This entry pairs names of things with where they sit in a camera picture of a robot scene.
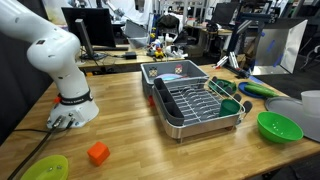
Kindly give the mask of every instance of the green bowl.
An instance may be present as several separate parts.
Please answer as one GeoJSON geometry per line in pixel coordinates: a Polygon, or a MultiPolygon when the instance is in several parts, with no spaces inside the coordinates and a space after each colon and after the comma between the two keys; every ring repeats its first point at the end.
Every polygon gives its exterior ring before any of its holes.
{"type": "Polygon", "coordinates": [[[33,164],[21,177],[21,180],[66,180],[68,178],[68,160],[62,155],[47,156],[33,164]]]}
{"type": "Polygon", "coordinates": [[[258,114],[258,129],[270,141],[287,143],[303,137],[303,131],[291,119],[270,111],[258,114]]]}

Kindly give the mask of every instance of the wall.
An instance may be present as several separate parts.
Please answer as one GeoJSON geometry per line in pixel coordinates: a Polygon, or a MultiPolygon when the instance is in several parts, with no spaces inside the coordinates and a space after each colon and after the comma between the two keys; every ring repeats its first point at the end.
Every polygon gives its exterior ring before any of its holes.
{"type": "MultiPolygon", "coordinates": [[[[46,17],[40,0],[20,2],[46,17]]],[[[27,60],[26,50],[29,45],[0,33],[0,145],[52,83],[46,73],[35,69],[27,60]]]]}

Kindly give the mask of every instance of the green object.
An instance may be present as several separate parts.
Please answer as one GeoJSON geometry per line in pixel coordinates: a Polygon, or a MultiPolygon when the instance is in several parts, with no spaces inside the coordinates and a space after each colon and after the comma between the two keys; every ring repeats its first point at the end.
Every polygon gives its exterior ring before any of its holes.
{"type": "Polygon", "coordinates": [[[224,99],[221,102],[219,117],[237,114],[240,110],[240,104],[232,99],[224,99]]]}
{"type": "Polygon", "coordinates": [[[258,129],[265,138],[276,143],[287,143],[303,137],[303,131],[298,124],[271,111],[258,114],[258,129]]]}
{"type": "Polygon", "coordinates": [[[265,87],[258,87],[258,86],[253,86],[253,85],[246,85],[244,89],[248,92],[261,95],[264,97],[277,97],[278,94],[276,94],[274,91],[265,88],[265,87]]]}
{"type": "Polygon", "coordinates": [[[68,177],[68,160],[61,155],[45,157],[33,164],[21,180],[65,180],[68,177]]]}
{"type": "Polygon", "coordinates": [[[272,89],[269,89],[269,88],[267,88],[267,87],[264,87],[264,86],[262,86],[261,84],[258,84],[258,83],[255,83],[255,82],[248,82],[247,85],[252,85],[252,86],[259,87],[259,88],[264,88],[264,89],[266,89],[266,90],[269,90],[269,91],[274,92],[272,89]]]}
{"type": "MultiPolygon", "coordinates": [[[[215,83],[216,84],[223,84],[222,87],[221,87],[223,90],[226,90],[227,87],[230,87],[232,89],[232,93],[231,94],[234,94],[237,91],[237,84],[234,83],[234,82],[230,82],[230,81],[227,81],[227,80],[224,80],[224,79],[217,79],[217,81],[215,83]]],[[[211,81],[209,81],[208,86],[209,86],[209,88],[211,90],[216,90],[220,94],[225,94],[220,88],[218,88],[211,81]]]]}

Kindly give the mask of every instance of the wooden countertop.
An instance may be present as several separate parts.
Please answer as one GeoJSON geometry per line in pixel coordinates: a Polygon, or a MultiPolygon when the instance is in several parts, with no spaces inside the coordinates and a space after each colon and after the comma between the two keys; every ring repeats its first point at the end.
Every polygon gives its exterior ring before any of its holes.
{"type": "MultiPolygon", "coordinates": [[[[200,66],[210,75],[235,81],[226,69],[200,66]]],[[[185,138],[179,144],[164,131],[155,107],[143,95],[141,72],[87,77],[98,116],[79,129],[54,134],[17,177],[36,161],[54,154],[69,162],[68,179],[246,179],[319,153],[319,143],[303,138],[275,144],[261,137],[256,117],[264,101],[251,100],[253,109],[235,130],[225,129],[185,138]],[[100,167],[89,161],[87,150],[97,141],[111,152],[100,167]]],[[[58,94],[52,84],[17,129],[46,129],[58,94]]],[[[0,147],[0,179],[6,179],[38,145],[45,134],[13,132],[0,147]]]]}

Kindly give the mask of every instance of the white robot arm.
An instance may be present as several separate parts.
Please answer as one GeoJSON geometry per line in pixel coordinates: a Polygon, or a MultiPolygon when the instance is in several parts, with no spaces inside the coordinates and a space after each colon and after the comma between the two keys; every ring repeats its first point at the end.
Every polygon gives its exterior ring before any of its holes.
{"type": "Polygon", "coordinates": [[[97,0],[97,4],[101,4],[101,1],[115,14],[115,20],[121,20],[121,17],[125,14],[122,8],[116,8],[110,0],[97,0]]]}
{"type": "Polygon", "coordinates": [[[82,127],[96,117],[95,104],[84,74],[75,64],[80,41],[74,35],[36,15],[17,0],[0,1],[0,31],[7,36],[32,43],[27,51],[30,63],[48,73],[60,92],[61,101],[50,113],[49,128],[63,116],[60,125],[82,127]]]}
{"type": "Polygon", "coordinates": [[[85,8],[88,5],[85,0],[69,0],[68,4],[76,8],[85,8]]]}

